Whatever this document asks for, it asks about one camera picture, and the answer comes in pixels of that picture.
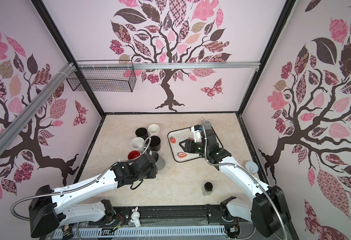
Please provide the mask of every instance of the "bunny figurine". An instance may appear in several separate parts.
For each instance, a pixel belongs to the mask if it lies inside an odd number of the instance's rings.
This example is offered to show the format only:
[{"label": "bunny figurine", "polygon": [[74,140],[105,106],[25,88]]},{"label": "bunny figurine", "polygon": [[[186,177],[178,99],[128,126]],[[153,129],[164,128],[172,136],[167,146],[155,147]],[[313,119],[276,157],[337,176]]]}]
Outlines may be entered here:
[{"label": "bunny figurine", "polygon": [[131,210],[133,213],[131,214],[130,222],[134,223],[135,227],[138,228],[141,226],[140,223],[140,213],[138,212],[138,207]]}]

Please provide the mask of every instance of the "butterfly decal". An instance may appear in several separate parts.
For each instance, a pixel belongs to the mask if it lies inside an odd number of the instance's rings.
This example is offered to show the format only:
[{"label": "butterfly decal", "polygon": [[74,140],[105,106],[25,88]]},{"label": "butterfly decal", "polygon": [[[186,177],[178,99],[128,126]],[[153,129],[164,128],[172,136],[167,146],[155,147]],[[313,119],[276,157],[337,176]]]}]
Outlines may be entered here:
[{"label": "butterfly decal", "polygon": [[218,79],[215,84],[214,87],[212,88],[201,88],[201,91],[204,93],[207,93],[207,96],[211,97],[211,99],[213,99],[213,96],[215,95],[215,93],[222,93],[222,78]]},{"label": "butterfly decal", "polygon": [[79,125],[80,123],[86,123],[86,118],[84,117],[84,115],[86,115],[86,111],[88,111],[85,107],[82,107],[81,104],[77,102],[77,100],[75,101],[78,115],[76,118],[74,118],[73,126]]}]

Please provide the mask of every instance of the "wall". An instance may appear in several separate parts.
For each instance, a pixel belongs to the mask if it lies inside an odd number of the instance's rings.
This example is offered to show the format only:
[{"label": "wall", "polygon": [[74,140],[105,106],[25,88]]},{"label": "wall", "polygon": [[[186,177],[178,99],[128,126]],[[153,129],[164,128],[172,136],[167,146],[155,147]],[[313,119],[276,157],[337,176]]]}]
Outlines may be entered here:
[{"label": "wall", "polygon": [[[197,62],[259,61],[285,1],[44,3],[76,60],[132,59],[139,64],[189,62],[192,58],[197,58],[194,59]],[[174,30],[168,28],[172,23]],[[119,38],[120,32],[126,33],[126,42]],[[137,71],[133,93],[95,92],[95,95],[106,112],[237,111],[253,75],[253,69],[164,72],[162,79],[160,70],[144,74]],[[174,73],[182,76],[182,80],[174,81]],[[150,74],[155,77],[151,83],[145,78]],[[221,86],[214,88],[219,79]],[[201,89],[214,96],[211,98]]]},{"label": "wall", "polygon": [[300,239],[351,239],[350,6],[297,3],[244,113]]},{"label": "wall", "polygon": [[[0,134],[66,60],[28,0],[0,0]],[[100,116],[66,81],[0,157],[0,239],[30,239],[10,205],[46,184],[71,184]],[[28,216],[24,202],[17,212]]]}]

